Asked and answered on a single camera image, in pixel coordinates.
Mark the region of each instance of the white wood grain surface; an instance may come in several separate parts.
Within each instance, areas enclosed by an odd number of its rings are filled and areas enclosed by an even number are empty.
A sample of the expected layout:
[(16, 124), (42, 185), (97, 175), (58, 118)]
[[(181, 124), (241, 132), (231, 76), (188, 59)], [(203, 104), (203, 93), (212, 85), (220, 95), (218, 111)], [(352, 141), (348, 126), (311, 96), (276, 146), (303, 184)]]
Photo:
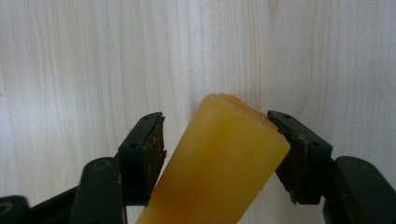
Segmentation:
[[(395, 36), (393, 0), (0, 0), (0, 197), (74, 187), (151, 112), (171, 155), (222, 91), (293, 115), (396, 188)], [(275, 175), (240, 221), (323, 222)]]

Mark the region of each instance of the cylindrical object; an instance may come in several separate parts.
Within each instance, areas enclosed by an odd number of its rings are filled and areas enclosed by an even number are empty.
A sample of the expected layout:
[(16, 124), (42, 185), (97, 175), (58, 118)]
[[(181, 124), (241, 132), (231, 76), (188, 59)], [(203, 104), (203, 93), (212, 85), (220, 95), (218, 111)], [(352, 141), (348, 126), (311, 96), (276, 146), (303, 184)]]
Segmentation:
[(236, 223), (289, 149), (263, 113), (207, 95), (137, 223)]

